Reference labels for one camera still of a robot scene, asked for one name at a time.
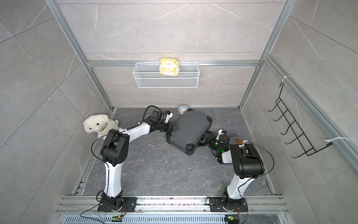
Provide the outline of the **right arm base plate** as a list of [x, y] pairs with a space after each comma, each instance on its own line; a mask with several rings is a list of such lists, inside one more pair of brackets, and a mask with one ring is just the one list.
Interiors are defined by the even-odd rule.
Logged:
[[245, 198], [227, 199], [222, 197], [207, 197], [206, 203], [211, 212], [247, 212], [248, 203]]

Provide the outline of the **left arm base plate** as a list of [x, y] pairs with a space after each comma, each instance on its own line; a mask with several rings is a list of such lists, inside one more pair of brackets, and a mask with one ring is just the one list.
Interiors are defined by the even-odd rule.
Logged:
[[137, 197], [102, 197], [98, 206], [98, 212], [134, 212], [137, 204]]

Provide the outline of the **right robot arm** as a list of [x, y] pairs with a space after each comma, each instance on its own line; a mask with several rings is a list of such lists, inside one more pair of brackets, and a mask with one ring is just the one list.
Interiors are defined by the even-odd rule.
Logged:
[[233, 165], [235, 175], [224, 189], [221, 197], [207, 197], [206, 203], [211, 212], [247, 212], [248, 203], [243, 194], [248, 186], [258, 177], [267, 175], [262, 158], [256, 147], [259, 145], [237, 140], [230, 143], [230, 135], [220, 130], [218, 134], [207, 132], [200, 144], [209, 146], [216, 160], [222, 165]]

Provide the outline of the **grey poker set case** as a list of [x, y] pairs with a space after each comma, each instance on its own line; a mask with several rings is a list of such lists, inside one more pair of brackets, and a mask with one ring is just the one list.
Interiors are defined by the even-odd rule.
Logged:
[[212, 125], [212, 119], [193, 109], [188, 109], [176, 122], [174, 131], [167, 132], [167, 142], [187, 155], [192, 155]]

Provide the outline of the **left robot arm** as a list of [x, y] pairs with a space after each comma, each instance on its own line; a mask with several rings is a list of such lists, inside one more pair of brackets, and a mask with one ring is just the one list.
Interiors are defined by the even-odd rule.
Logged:
[[129, 152], [129, 143], [154, 131], [175, 132], [179, 128], [170, 122], [173, 113], [150, 105], [145, 109], [141, 121], [131, 127], [112, 129], [105, 135], [99, 159], [105, 164], [105, 189], [98, 204], [99, 212], [125, 212], [126, 203], [122, 199], [121, 174]]

